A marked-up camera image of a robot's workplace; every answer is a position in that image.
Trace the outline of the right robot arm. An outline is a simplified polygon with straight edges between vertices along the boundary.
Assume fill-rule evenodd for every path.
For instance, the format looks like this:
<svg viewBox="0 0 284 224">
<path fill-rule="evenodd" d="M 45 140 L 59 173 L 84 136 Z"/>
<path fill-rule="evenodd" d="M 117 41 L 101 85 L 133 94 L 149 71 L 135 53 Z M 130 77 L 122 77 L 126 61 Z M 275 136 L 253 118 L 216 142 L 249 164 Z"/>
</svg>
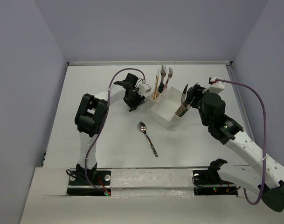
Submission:
<svg viewBox="0 0 284 224">
<path fill-rule="evenodd" d="M 213 138 L 240 156 L 253 170 L 234 167 L 226 160 L 217 159 L 207 170 L 194 176 L 202 185 L 206 180 L 213 183 L 232 182 L 258 196 L 259 201 L 275 212 L 284 210 L 284 166 L 261 149 L 244 131 L 243 127 L 225 114 L 225 102 L 219 96 L 224 89 L 220 80 L 208 88 L 195 84 L 185 89 L 183 102 L 187 108 L 196 108 L 201 122 Z"/>
</svg>

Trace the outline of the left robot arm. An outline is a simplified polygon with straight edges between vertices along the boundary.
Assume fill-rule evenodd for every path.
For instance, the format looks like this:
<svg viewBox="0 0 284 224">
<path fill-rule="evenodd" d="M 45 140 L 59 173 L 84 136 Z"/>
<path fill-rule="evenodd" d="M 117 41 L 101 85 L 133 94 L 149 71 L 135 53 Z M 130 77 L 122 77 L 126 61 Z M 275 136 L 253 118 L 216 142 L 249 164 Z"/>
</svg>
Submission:
<svg viewBox="0 0 284 224">
<path fill-rule="evenodd" d="M 145 102 L 145 94 L 151 86 L 143 76 L 128 73 L 122 81 L 111 80 L 107 90 L 95 95 L 84 94 L 75 116 L 75 125 L 80 135 L 80 158 L 76 174 L 85 184 L 92 184 L 97 175 L 96 144 L 106 122 L 109 107 L 123 100 L 129 111 L 136 110 Z"/>
</svg>

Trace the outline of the teal-handled knife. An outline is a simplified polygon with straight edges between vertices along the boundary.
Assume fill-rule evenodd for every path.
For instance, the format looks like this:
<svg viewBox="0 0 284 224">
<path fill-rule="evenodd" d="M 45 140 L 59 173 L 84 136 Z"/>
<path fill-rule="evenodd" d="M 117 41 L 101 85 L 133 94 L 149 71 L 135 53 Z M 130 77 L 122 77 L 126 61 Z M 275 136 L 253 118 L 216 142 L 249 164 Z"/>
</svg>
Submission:
<svg viewBox="0 0 284 224">
<path fill-rule="evenodd" d="M 187 87 L 188 87 L 188 84 L 186 84 L 183 90 L 182 96 L 181 96 L 181 106 L 180 106 L 180 114 L 179 114 L 180 117 L 182 117 L 188 111 L 188 108 L 186 105 Z"/>
</svg>

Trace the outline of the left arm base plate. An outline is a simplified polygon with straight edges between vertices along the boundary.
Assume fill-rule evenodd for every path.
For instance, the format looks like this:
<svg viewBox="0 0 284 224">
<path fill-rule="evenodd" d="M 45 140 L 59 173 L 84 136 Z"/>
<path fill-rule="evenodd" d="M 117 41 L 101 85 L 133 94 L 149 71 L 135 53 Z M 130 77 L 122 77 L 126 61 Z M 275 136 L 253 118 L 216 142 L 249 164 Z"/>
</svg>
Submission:
<svg viewBox="0 0 284 224">
<path fill-rule="evenodd" d="M 66 191 L 69 196 L 111 196 L 110 170 L 98 170 L 96 177 L 90 180 L 92 185 L 75 169 L 67 169 L 66 174 L 69 176 Z"/>
</svg>

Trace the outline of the white chopstick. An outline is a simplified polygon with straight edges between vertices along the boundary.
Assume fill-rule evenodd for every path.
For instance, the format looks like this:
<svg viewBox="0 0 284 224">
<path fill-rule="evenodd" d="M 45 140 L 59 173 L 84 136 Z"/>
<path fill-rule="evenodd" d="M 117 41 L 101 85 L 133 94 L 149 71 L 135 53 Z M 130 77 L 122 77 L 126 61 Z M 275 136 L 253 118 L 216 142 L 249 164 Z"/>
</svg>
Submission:
<svg viewBox="0 0 284 224">
<path fill-rule="evenodd" d="M 159 85 L 159 75 L 160 75 L 160 69 L 158 69 L 158 73 L 156 75 L 155 88 L 154 88 L 154 92 L 153 92 L 153 100 L 155 100 L 157 98 L 158 85 Z"/>
</svg>

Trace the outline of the black-handled spoon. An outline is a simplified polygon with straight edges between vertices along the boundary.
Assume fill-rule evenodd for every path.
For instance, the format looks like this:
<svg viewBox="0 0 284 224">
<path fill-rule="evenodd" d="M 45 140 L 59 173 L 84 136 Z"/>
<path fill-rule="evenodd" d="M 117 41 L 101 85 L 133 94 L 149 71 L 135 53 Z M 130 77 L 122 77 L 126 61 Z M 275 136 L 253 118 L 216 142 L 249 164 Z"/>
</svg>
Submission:
<svg viewBox="0 0 284 224">
<path fill-rule="evenodd" d="M 148 134 L 147 134 L 147 132 L 146 132 L 146 131 L 147 131 L 147 128 L 146 128 L 145 123 L 142 122 L 142 121 L 140 121 L 140 122 L 138 123 L 138 127 L 139 127 L 139 130 L 145 135 L 145 137 L 146 137 L 146 139 L 147 139 L 147 141 L 148 141 L 148 144 L 150 145 L 150 147 L 151 147 L 151 149 L 152 149 L 152 151 L 153 151 L 153 154 L 155 155 L 155 157 L 158 157 L 158 153 L 157 153 L 157 151 L 156 151 L 156 149 L 155 149 L 155 147 L 154 147 L 154 145 L 153 145 L 153 143 L 152 143 L 150 137 L 148 136 Z"/>
</svg>

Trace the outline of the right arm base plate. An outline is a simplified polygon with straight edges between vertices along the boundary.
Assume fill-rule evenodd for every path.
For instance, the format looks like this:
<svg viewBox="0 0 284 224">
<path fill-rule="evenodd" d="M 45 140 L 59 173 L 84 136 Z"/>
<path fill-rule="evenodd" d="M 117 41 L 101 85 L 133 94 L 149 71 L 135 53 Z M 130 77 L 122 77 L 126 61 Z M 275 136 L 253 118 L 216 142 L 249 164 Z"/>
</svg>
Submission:
<svg viewBox="0 0 284 224">
<path fill-rule="evenodd" d="M 192 183 L 195 196 L 238 196 L 238 187 L 228 181 L 209 176 L 207 169 L 193 170 Z"/>
</svg>

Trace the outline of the pink-handled knife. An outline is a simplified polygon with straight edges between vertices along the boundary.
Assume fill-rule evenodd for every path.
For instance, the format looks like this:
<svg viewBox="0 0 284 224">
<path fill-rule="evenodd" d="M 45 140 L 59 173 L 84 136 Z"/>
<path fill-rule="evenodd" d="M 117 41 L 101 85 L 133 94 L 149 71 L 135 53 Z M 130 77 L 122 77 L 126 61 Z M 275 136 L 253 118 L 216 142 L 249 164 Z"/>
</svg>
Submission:
<svg viewBox="0 0 284 224">
<path fill-rule="evenodd" d="M 181 113 L 182 113 L 182 110 L 184 109 L 184 104 L 183 103 L 181 103 L 181 105 L 180 105 L 180 107 L 179 107 L 179 109 L 177 110 L 177 112 L 176 112 L 176 115 L 177 116 L 180 116 L 181 115 Z"/>
</svg>

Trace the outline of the pink-handled fork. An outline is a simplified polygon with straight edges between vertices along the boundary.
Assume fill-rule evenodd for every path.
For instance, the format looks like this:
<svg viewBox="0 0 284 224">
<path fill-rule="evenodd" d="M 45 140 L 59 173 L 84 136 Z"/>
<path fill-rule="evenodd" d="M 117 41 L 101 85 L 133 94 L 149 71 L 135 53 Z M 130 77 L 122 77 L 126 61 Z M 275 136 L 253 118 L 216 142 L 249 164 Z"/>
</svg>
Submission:
<svg viewBox="0 0 284 224">
<path fill-rule="evenodd" d="M 166 66 L 165 65 L 161 65 L 160 74 L 161 74 L 160 84 L 164 84 L 164 78 L 166 76 Z"/>
</svg>

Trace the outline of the teal-handled fork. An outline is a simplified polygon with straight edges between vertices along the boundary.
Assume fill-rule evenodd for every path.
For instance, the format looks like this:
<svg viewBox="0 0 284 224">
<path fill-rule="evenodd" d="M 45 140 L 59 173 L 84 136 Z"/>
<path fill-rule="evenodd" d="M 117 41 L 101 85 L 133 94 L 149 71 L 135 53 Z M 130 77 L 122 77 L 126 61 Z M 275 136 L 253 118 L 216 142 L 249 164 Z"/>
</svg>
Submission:
<svg viewBox="0 0 284 224">
<path fill-rule="evenodd" d="M 172 76 L 173 76 L 173 68 L 170 67 L 169 73 L 168 73 L 168 76 L 167 76 L 167 80 L 166 80 L 166 83 L 164 84 L 163 90 L 165 90 L 167 88 L 168 83 L 169 83 L 170 79 L 172 78 Z"/>
</svg>

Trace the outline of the black-handled fork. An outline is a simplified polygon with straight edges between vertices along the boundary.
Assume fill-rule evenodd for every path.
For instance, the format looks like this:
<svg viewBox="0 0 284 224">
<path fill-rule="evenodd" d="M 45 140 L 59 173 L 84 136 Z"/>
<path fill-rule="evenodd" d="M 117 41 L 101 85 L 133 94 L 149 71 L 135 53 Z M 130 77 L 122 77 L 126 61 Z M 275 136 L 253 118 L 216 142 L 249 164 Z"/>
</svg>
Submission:
<svg viewBox="0 0 284 224">
<path fill-rule="evenodd" d="M 160 84 L 158 92 L 161 93 L 163 91 L 163 88 L 164 88 L 164 84 Z"/>
</svg>

